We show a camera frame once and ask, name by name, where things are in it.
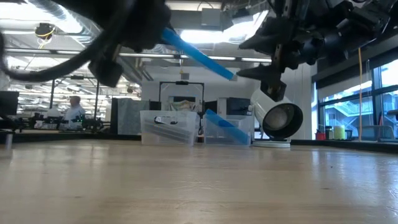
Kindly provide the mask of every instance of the workbench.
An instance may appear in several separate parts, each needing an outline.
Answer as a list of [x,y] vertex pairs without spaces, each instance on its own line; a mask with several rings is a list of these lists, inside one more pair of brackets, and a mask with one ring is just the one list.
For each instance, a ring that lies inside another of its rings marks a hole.
[[390,224],[397,181],[396,155],[332,147],[19,143],[0,223]]

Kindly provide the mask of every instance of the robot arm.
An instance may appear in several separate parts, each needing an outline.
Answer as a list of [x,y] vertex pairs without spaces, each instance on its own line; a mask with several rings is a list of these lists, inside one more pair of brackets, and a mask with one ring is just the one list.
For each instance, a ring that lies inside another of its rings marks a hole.
[[301,63],[313,65],[325,57],[331,63],[346,60],[348,52],[385,33],[396,2],[373,0],[356,7],[344,0],[331,7],[329,0],[276,0],[271,3],[276,17],[268,18],[255,36],[240,45],[272,55],[271,65],[243,70],[238,75],[261,80],[266,86],[264,93],[275,102],[282,101],[286,85],[280,76],[286,68],[294,70]]

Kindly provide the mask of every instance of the white shirt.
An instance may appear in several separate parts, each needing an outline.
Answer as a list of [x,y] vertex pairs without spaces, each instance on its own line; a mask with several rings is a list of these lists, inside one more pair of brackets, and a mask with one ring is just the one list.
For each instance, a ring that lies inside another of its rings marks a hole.
[[86,114],[86,111],[80,105],[77,105],[67,110],[67,113],[65,114],[65,120],[70,121],[76,119],[76,116],[84,114]]

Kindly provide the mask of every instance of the black lens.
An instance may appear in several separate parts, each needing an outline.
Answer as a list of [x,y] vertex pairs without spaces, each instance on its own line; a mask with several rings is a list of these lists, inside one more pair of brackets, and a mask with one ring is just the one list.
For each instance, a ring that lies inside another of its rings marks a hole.
[[302,123],[302,110],[297,105],[285,103],[267,113],[262,122],[262,128],[271,138],[285,139],[295,134]]

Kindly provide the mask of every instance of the black cable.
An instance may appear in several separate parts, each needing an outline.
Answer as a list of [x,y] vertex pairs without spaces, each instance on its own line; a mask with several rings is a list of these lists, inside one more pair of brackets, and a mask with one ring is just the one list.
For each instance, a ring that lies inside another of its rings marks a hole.
[[124,3],[125,5],[121,6],[119,10],[115,12],[115,15],[109,23],[109,27],[102,31],[89,47],[66,62],[38,72],[19,73],[7,68],[5,63],[5,39],[0,32],[0,70],[11,79],[25,82],[46,82],[68,75],[83,66],[87,61],[96,57],[97,54],[108,45],[118,41],[118,37],[129,19],[136,0],[125,0]]
[[275,11],[275,7],[274,7],[273,3],[271,2],[271,0],[267,0],[267,2],[268,2],[269,7],[271,7],[271,9],[272,9],[273,11]]
[[198,8],[197,8],[197,11],[199,11],[199,7],[201,6],[201,4],[202,3],[207,3],[212,9],[214,9],[214,7],[213,7],[213,5],[211,5],[208,1],[201,1],[200,3],[199,3],[199,6],[198,6]]
[[329,9],[329,10],[332,9],[332,6],[330,5],[329,0],[325,0],[325,2],[326,2],[326,5],[328,6],[328,9]]

